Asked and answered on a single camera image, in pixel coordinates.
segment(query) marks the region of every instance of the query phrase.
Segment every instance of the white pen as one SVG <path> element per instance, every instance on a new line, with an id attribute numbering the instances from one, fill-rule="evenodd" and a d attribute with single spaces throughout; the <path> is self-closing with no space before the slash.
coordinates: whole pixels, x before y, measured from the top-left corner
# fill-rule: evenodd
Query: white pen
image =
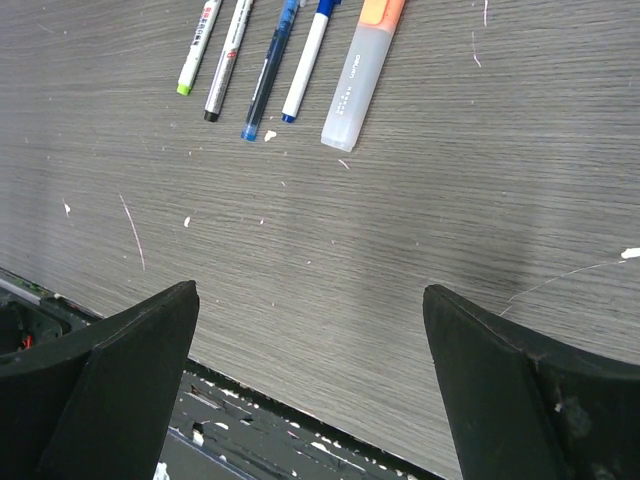
<path id="1" fill-rule="evenodd" d="M 196 33 L 193 36 L 193 42 L 191 42 L 191 48 L 189 48 L 189 55 L 187 55 L 187 60 L 184 62 L 178 79 L 178 93 L 181 95 L 189 95 L 189 92 L 191 92 L 193 81 L 196 78 L 196 73 L 198 73 L 198 67 L 207 48 L 207 43 L 209 43 L 209 37 L 221 4 L 222 0 L 208 0 L 204 4 L 202 15 L 200 15 L 200 20 L 196 27 Z"/>
<path id="2" fill-rule="evenodd" d="M 220 115 L 220 110 L 222 110 L 222 101 L 229 86 L 233 66 L 238 57 L 238 49 L 240 48 L 240 43 L 242 43 L 244 29 L 247 26 L 252 6 L 253 0 L 238 0 L 233 17 L 231 17 L 229 32 L 224 41 L 224 47 L 222 47 L 211 90 L 209 90 L 209 98 L 207 98 L 207 103 L 204 106 L 204 119 L 210 122 L 215 122 L 218 119 L 218 115 Z"/>
<path id="3" fill-rule="evenodd" d="M 311 78 L 311 71 L 313 70 L 313 65 L 316 63 L 316 57 L 318 56 L 320 44 L 322 44 L 322 38 L 329 23 L 329 18 L 333 12 L 333 7 L 339 5 L 341 1 L 342 0 L 320 0 L 320 3 L 318 3 L 318 9 L 313 17 L 307 43 L 304 44 L 304 49 L 300 56 L 300 63 L 298 63 L 296 74 L 293 76 L 293 81 L 291 82 L 289 94 L 284 102 L 284 107 L 282 107 L 282 120 L 284 122 L 293 123 L 296 115 L 298 115 L 302 97 L 307 89 L 309 78 Z"/>

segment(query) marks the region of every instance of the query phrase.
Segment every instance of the highlighter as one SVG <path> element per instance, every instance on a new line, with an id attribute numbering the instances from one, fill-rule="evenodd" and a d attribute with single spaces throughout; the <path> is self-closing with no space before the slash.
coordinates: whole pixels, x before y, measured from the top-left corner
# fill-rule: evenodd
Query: highlighter
<path id="1" fill-rule="evenodd" d="M 358 140 L 405 0 L 365 0 L 321 141 L 350 152 Z"/>

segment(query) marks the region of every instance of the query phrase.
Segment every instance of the gray wooden table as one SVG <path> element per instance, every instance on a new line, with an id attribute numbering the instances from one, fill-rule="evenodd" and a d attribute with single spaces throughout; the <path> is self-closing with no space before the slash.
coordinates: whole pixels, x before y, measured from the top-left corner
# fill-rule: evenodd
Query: gray wooden table
<path id="1" fill-rule="evenodd" d="M 285 125 L 301 9 L 255 144 L 280 1 L 257 0 L 216 125 L 233 1 L 175 93 L 202 3 L 2 2 L 4 267 L 103 314 L 194 278 L 193 358 L 448 478 L 426 285 L 640 363 L 640 3 L 490 0 L 485 26 L 483 0 L 409 0 L 351 154 L 320 132 L 361 2 Z"/>

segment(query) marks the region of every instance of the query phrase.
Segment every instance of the blue ballpoint pen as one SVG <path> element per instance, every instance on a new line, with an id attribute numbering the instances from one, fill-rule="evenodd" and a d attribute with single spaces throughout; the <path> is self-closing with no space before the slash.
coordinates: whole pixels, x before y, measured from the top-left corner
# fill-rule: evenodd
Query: blue ballpoint pen
<path id="1" fill-rule="evenodd" d="M 334 5 L 338 5 L 340 2 L 341 0 L 320 0 L 320 3 L 318 3 L 318 10 L 316 10 L 316 14 L 313 17 L 307 43 L 304 44 L 300 63 L 298 63 L 289 94 L 282 107 L 282 120 L 287 123 L 292 123 L 296 119 L 296 115 L 298 115 L 302 97 L 307 89 L 309 78 L 311 78 L 313 65 L 316 63 L 324 31 L 329 23 L 329 17 L 331 17 Z"/>
<path id="2" fill-rule="evenodd" d="M 276 79 L 278 73 L 278 67 L 284 54 L 284 49 L 293 27 L 293 21 L 296 18 L 298 12 L 299 0 L 285 0 L 282 13 L 280 14 L 280 21 L 276 27 L 276 31 L 273 33 L 271 39 L 271 45 L 269 51 L 264 59 L 264 65 L 262 72 L 258 77 L 258 84 L 253 92 L 253 98 L 251 99 L 251 106 L 249 107 L 249 113 L 247 114 L 247 122 L 242 131 L 242 138 L 255 141 L 258 133 L 258 125 L 264 114 L 264 110 L 267 106 L 267 100 L 273 87 L 273 82 Z"/>

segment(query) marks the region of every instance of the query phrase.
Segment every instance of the pen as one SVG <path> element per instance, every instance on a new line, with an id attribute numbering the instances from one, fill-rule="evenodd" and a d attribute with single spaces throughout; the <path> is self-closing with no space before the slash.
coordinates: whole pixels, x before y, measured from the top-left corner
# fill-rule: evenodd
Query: pen
<path id="1" fill-rule="evenodd" d="M 321 141 L 350 152 L 367 115 L 405 0 L 365 0 Z"/>
<path id="2" fill-rule="evenodd" d="M 292 123 L 296 119 L 300 103 L 302 103 L 302 97 L 311 77 L 313 65 L 316 63 L 324 31 L 333 12 L 333 7 L 334 5 L 339 5 L 341 1 L 320 0 L 320 3 L 318 3 L 318 9 L 313 17 L 307 42 L 304 44 L 304 50 L 302 50 L 302 55 L 300 56 L 300 63 L 298 63 L 289 94 L 284 102 L 284 107 L 282 107 L 282 120 L 287 123 Z"/>
<path id="3" fill-rule="evenodd" d="M 220 110 L 222 110 L 222 101 L 231 79 L 233 66 L 238 57 L 238 49 L 240 48 L 240 43 L 242 43 L 244 29 L 247 25 L 247 20 L 249 20 L 252 6 L 253 0 L 238 0 L 233 17 L 231 17 L 229 32 L 227 32 L 220 60 L 218 60 L 216 74 L 213 76 L 213 83 L 211 84 L 211 90 L 209 90 L 209 98 L 207 98 L 207 103 L 204 106 L 204 119 L 210 122 L 215 122 L 218 119 Z"/>
<path id="4" fill-rule="evenodd" d="M 184 66 L 180 72 L 180 78 L 178 79 L 178 93 L 181 95 L 189 95 L 191 91 L 193 80 L 196 78 L 196 73 L 198 73 L 202 54 L 207 48 L 207 43 L 213 30 L 213 24 L 216 21 L 221 4 L 222 0 L 208 0 L 207 3 L 204 4 L 200 21 L 196 27 L 196 33 L 193 36 L 193 41 L 189 48 L 189 55 L 187 55 L 187 60 L 184 62 Z"/>
<path id="5" fill-rule="evenodd" d="M 276 27 L 276 31 L 273 32 L 271 45 L 267 51 L 262 71 L 258 77 L 256 89 L 251 98 L 247 121 L 241 135 L 242 138 L 250 142 L 256 139 L 258 125 L 260 125 L 262 114 L 267 106 L 267 100 L 269 99 L 273 82 L 276 79 L 276 73 L 278 72 L 278 67 L 280 66 L 280 61 L 282 60 L 282 55 L 284 54 L 284 49 L 287 45 L 287 40 L 289 39 L 297 11 L 298 0 L 285 0 L 278 26 Z"/>

